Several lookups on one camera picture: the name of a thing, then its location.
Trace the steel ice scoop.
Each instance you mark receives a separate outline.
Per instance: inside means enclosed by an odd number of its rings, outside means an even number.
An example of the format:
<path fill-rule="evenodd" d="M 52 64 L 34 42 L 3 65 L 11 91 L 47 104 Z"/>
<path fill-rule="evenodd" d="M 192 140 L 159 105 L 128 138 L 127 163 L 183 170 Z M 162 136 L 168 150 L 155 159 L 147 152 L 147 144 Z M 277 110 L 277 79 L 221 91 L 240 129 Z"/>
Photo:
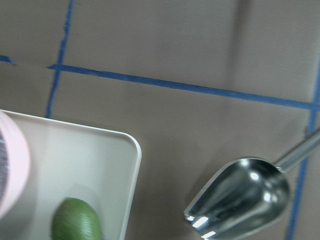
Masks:
<path fill-rule="evenodd" d="M 290 200 L 287 172 L 320 146 L 317 130 L 278 162 L 243 157 L 223 166 L 183 211 L 204 240 L 242 240 L 275 223 Z"/>

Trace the pink bowl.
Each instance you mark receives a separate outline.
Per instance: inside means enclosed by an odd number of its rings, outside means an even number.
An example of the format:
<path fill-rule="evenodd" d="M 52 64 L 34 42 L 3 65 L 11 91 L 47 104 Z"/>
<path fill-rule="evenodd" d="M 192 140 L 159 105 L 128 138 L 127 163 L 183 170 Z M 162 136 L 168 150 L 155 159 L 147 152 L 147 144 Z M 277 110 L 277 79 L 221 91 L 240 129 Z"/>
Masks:
<path fill-rule="evenodd" d="M 0 217 L 18 201 L 28 181 L 31 157 L 27 140 L 18 125 L 0 112 Z"/>

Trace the cream plastic tray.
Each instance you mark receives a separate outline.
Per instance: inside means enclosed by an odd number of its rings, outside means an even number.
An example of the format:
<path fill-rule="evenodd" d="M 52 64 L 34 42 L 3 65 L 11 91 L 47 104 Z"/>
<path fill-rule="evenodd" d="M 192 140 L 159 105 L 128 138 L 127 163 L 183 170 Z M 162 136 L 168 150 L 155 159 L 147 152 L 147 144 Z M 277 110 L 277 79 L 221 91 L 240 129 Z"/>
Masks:
<path fill-rule="evenodd" d="M 48 240 L 51 220 L 67 197 L 87 202 L 98 214 L 103 237 L 126 235 L 142 158 L 130 135 L 8 111 L 27 139 L 27 185 L 0 222 L 3 240 Z"/>

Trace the green lime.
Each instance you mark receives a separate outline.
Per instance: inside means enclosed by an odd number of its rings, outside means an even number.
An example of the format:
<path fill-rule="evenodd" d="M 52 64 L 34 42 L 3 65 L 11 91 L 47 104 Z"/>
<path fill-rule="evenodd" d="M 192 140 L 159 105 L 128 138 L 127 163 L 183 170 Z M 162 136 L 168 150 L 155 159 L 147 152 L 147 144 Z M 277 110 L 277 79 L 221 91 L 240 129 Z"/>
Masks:
<path fill-rule="evenodd" d="M 100 219 L 96 211 L 78 198 L 65 198 L 53 214 L 52 240 L 101 240 Z"/>

